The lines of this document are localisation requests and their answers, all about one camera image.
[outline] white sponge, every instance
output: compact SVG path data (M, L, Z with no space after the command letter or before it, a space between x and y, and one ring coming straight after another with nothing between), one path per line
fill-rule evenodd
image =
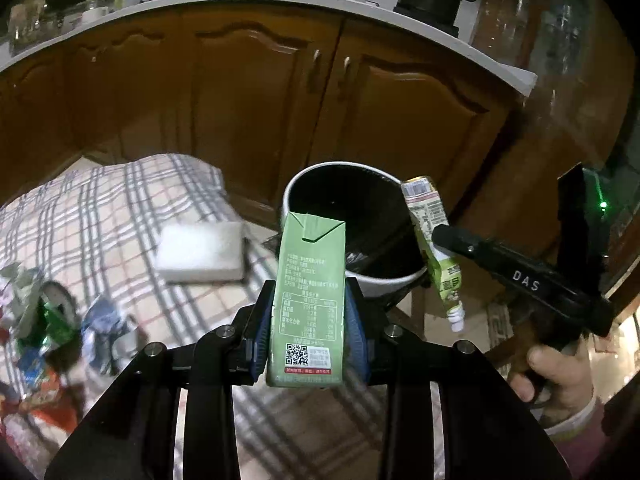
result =
M167 282L241 280L242 222L166 225L155 267Z

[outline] finger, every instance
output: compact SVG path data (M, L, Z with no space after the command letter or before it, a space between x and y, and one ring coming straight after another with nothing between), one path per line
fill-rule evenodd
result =
M582 379L580 361L550 346L539 345L529 349L527 362L533 371L561 386L576 384Z
M523 402L531 402L536 394L533 384L523 374L515 374L511 378L509 386Z

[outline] qr code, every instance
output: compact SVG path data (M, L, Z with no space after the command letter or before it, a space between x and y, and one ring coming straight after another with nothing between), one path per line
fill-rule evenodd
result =
M308 366L309 352L304 345L296 345L287 343L287 352L285 355L285 364L290 366Z

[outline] sleeve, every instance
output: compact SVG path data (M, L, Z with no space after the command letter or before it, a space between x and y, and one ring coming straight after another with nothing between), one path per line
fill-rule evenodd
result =
M545 430L574 478L581 478L590 469L607 443L608 437L602 431L603 416L604 407L594 394L581 412Z

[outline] human hand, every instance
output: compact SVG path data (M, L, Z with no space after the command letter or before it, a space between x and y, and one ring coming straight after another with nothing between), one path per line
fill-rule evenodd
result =
M545 405L540 424L549 428L580 412L593 397L593 381L589 352L580 338L573 356L564 355L549 346L533 346L527 352L531 369L551 381L551 398ZM510 374L509 384L521 400L533 400L535 390L523 374Z

